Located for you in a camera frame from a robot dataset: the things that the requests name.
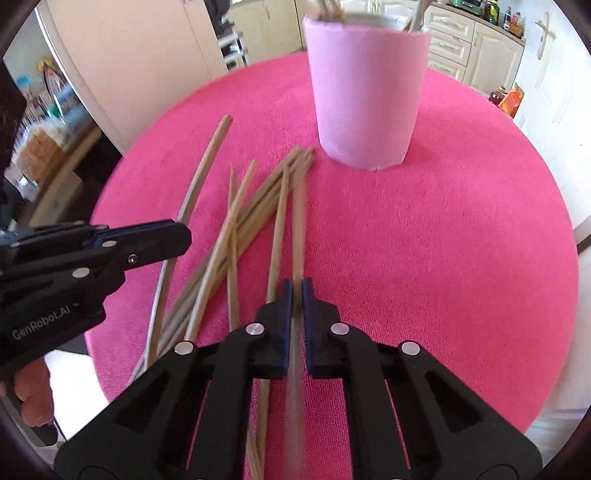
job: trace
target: human hand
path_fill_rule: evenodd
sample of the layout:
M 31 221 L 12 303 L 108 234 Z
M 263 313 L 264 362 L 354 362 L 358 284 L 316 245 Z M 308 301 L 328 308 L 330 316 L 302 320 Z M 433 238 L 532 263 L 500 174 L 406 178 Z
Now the human hand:
M 17 372 L 14 392 L 23 402 L 21 417 L 30 427 L 41 427 L 53 418 L 53 395 L 49 384 L 49 370 L 43 358 L 35 360 Z M 6 395 L 6 386 L 0 382 L 0 395 Z

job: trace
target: pink cup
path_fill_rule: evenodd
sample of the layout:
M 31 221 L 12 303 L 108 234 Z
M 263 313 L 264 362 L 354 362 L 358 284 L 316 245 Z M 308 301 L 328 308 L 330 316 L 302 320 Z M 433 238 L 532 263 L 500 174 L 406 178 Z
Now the pink cup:
M 400 165 L 417 120 L 431 35 L 396 30 L 386 15 L 346 19 L 304 19 L 320 144 L 349 167 Z

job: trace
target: green bottle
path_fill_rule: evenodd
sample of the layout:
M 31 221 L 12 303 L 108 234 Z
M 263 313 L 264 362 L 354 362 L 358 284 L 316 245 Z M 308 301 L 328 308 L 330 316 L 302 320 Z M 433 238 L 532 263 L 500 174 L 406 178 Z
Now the green bottle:
M 482 15 L 484 20 L 493 25 L 499 24 L 499 15 L 501 14 L 501 9 L 499 7 L 499 0 L 486 0 L 486 5 L 484 6 L 484 14 Z

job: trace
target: silver rivet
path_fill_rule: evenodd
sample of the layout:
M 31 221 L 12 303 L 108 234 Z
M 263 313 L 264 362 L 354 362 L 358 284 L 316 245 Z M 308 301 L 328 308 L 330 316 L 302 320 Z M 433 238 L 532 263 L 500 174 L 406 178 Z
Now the silver rivet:
M 265 331 L 265 327 L 260 323 L 250 323 L 246 326 L 248 335 L 260 335 Z
M 406 353 L 407 355 L 418 355 L 418 353 L 421 351 L 421 347 L 415 342 L 404 342 L 401 348 L 402 352 Z
M 346 323 L 333 323 L 330 326 L 330 331 L 335 335 L 347 335 L 349 333 L 349 325 Z
M 80 267 L 80 268 L 75 269 L 72 272 L 72 277 L 84 278 L 84 277 L 87 277 L 89 273 L 90 273 L 90 269 L 88 269 L 87 267 Z
M 193 350 L 195 350 L 195 346 L 191 342 L 179 342 L 174 346 L 174 353 L 178 355 L 188 355 Z

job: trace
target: pink tablecloth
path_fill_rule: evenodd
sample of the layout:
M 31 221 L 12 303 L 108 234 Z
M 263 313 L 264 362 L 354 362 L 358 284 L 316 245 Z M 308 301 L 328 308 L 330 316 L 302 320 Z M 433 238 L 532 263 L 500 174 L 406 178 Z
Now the pink tablecloth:
M 294 145 L 316 147 L 306 275 L 318 296 L 375 340 L 422 343 L 525 430 L 569 347 L 577 255 L 560 192 L 511 120 L 430 70 L 404 164 L 378 173 L 351 170 L 320 148 L 307 57 L 292 55 L 232 73 L 156 122 L 121 161 L 94 222 L 117 227 L 175 218 L 225 113 L 234 124 L 191 219 L 193 246 L 179 260 L 171 298 L 215 241 L 230 166 L 241 178 L 252 158 L 259 161 L 252 192 Z M 289 230 L 284 275 L 291 271 Z M 269 225 L 240 261 L 242 323 L 265 300 L 271 237 Z M 107 319 L 87 336 L 109 399 L 124 388 L 144 346 L 159 271 L 152 265 L 129 272 L 106 302 Z M 199 344 L 226 333 L 224 290 L 210 302 Z M 340 392 L 338 382 L 306 380 L 308 478 L 350 478 Z M 284 393 L 283 383 L 274 384 L 269 478 L 283 478 Z

